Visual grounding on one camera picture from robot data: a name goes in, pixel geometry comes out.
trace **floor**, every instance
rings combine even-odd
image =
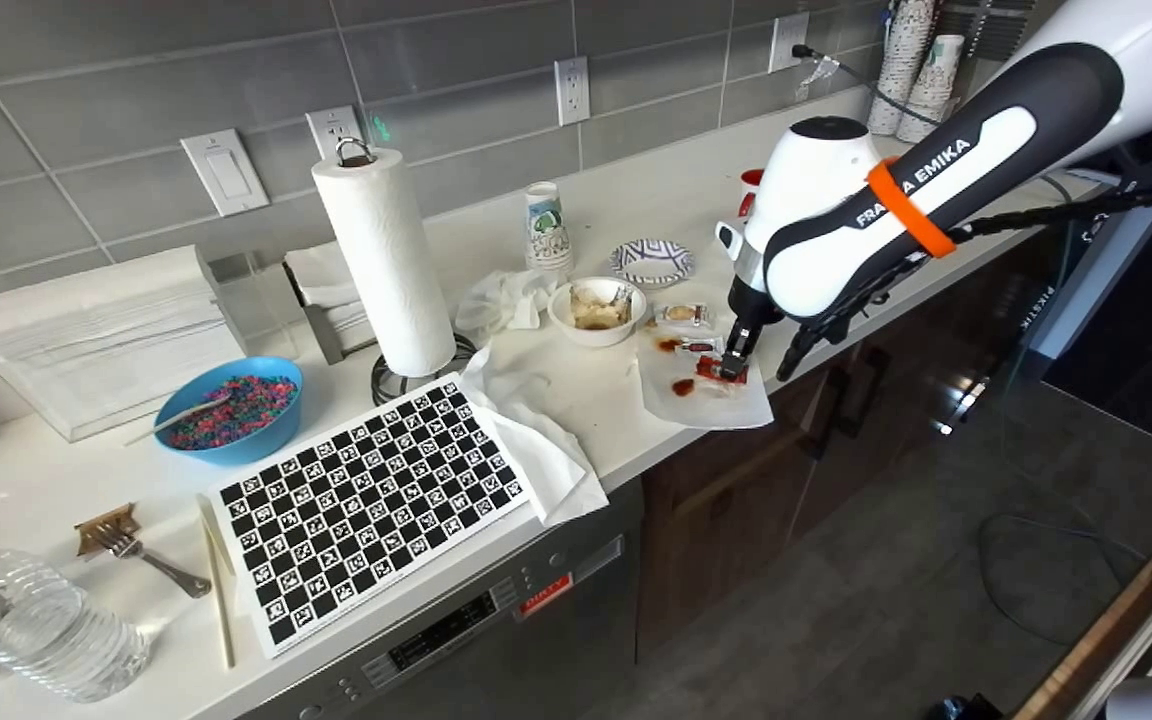
[[[587,716],[922,720],[950,692],[1014,714],[1145,558],[1152,437],[1020,379]]]

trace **orange strap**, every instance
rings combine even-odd
[[[906,223],[906,233],[926,243],[928,255],[951,252],[951,240],[906,198],[890,164],[868,173],[868,188]]]

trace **white countertop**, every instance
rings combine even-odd
[[[682,240],[698,255],[698,276],[656,302],[688,298],[709,309],[726,309],[734,267],[713,240],[713,223],[734,218],[739,169],[768,161],[775,135],[796,118],[843,114],[862,118],[862,91],[819,100],[813,108],[761,118],[736,130],[720,130],[661,151],[644,151],[619,164],[605,164],[561,180],[563,218],[576,235],[576,274],[607,274],[607,255],[625,240],[665,235]],[[1061,203],[1048,183],[1024,183],[998,209]],[[439,259],[448,302],[461,302],[487,274],[512,274],[523,266],[523,198],[498,198],[461,211],[428,222],[428,240]],[[973,267],[1003,255],[1017,235],[977,240],[950,259],[928,266],[892,287],[892,302],[856,319],[853,341],[883,330],[912,304],[967,276]],[[766,377],[775,373],[789,347],[792,323],[766,334],[758,364]],[[305,351],[309,338],[287,338],[293,355]],[[508,334],[493,341],[493,364],[501,373],[536,373],[532,404],[580,437],[587,459],[605,476],[605,487],[635,480],[644,467],[693,445],[699,432],[665,424],[639,407],[632,351],[639,341],[616,347],[570,347],[552,334]],[[815,347],[799,373],[824,364],[841,347]],[[305,427],[293,440],[318,445],[337,427],[347,427],[370,402],[374,351],[346,364],[309,364]],[[145,427],[122,427],[85,445],[64,445],[39,418],[14,420],[0,432],[0,549],[37,549],[68,565],[71,524],[102,516],[115,506],[138,502],[150,549],[180,559],[194,574],[210,574],[197,496],[225,480],[247,476],[252,467],[203,467],[162,452],[154,440],[127,445]],[[157,658],[131,688],[106,704],[68,704],[24,682],[0,682],[0,720],[10,716],[122,716],[122,720],[164,720],[164,716],[237,716],[305,676],[328,667],[347,649],[380,638],[414,607],[432,603],[461,582],[493,567],[501,558],[532,543],[544,530],[528,514],[512,514],[471,543],[458,543],[432,559],[428,574],[374,597],[364,607],[337,618],[333,632],[322,632],[281,661],[258,653],[247,618],[237,618],[237,667],[221,661],[215,599],[184,599],[154,567],[122,559],[71,559],[92,597],[157,628]]]

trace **blue bowl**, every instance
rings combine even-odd
[[[293,384],[293,396],[273,418],[273,424],[264,424],[264,427],[258,427],[247,437],[237,437],[228,445],[215,445],[215,450],[178,450],[178,445],[169,445],[169,437],[164,437],[169,427],[162,427],[164,420],[210,404],[228,379],[242,379],[242,377],[287,379]],[[169,452],[180,452],[180,455],[194,455],[194,459],[203,459],[203,463],[258,463],[258,459],[273,455],[276,450],[284,450],[302,432],[302,402],[305,402],[305,373],[293,359],[247,355],[247,359],[231,359],[231,364],[210,369],[203,377],[197,377],[180,391],[174,391],[169,404],[154,420],[154,427],[162,427],[154,437]]]

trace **wall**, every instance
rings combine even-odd
[[[305,114],[355,105],[424,211],[796,105],[774,17],[881,64],[883,0],[0,0],[0,293],[145,252],[328,240]],[[547,64],[591,60],[558,130]],[[180,135],[237,130],[273,198],[221,222]]]

